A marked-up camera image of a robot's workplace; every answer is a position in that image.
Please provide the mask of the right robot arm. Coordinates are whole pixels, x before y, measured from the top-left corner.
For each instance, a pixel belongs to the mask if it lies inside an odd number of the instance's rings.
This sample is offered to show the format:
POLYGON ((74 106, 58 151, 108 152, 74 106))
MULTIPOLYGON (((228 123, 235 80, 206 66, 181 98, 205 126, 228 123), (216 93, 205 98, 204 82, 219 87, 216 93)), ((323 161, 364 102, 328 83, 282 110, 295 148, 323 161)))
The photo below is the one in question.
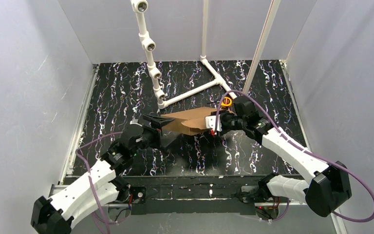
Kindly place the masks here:
POLYGON ((292 141, 284 130, 273 126, 266 115, 244 96, 233 100, 234 112, 222 110, 217 118, 217 131, 243 131, 266 149, 293 166, 301 179, 271 173, 258 181, 255 189, 240 192, 242 198, 254 201, 286 197, 306 203, 317 215, 326 217, 352 196, 349 175, 339 161, 328 163, 314 158, 310 152, 292 141))

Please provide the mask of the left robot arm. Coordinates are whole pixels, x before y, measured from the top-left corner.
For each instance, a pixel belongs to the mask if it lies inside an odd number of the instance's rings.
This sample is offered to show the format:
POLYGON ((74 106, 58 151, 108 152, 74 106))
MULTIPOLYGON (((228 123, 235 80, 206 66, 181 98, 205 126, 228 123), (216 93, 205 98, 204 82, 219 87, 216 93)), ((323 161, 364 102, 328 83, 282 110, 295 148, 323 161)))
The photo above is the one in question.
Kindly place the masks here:
POLYGON ((175 119, 143 115, 149 122, 129 124, 93 165, 76 150, 87 168, 86 173, 58 193, 39 197, 33 205, 31 226, 39 234, 69 234, 84 218, 101 210, 103 205, 116 201, 120 193, 130 189, 121 174, 128 169, 138 151, 161 149, 162 129, 175 119))

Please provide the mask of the brown cardboard box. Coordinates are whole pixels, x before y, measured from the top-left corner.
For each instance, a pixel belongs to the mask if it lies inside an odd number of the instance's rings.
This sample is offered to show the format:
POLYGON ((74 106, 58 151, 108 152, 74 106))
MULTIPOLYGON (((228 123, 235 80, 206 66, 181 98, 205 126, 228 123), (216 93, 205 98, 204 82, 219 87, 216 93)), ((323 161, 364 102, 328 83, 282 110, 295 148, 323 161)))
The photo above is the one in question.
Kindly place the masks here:
POLYGON ((216 112, 215 108, 200 107, 190 110, 160 115, 160 117, 173 118, 174 121, 163 127, 164 130, 193 136, 209 131, 205 118, 216 112))

